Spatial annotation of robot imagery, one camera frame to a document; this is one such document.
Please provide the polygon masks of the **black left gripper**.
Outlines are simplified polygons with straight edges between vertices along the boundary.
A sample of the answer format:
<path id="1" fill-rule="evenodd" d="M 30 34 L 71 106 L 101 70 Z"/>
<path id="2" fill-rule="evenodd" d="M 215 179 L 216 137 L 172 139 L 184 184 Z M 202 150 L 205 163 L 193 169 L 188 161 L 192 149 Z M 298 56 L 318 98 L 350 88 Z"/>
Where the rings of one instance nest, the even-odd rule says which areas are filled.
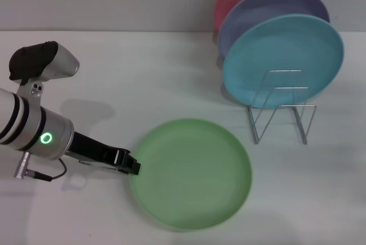
<path id="1" fill-rule="evenodd" d="M 129 150 L 108 146 L 78 132 L 74 132 L 66 156 L 83 164 L 117 170 L 124 174 L 138 175 L 141 167 Z"/>

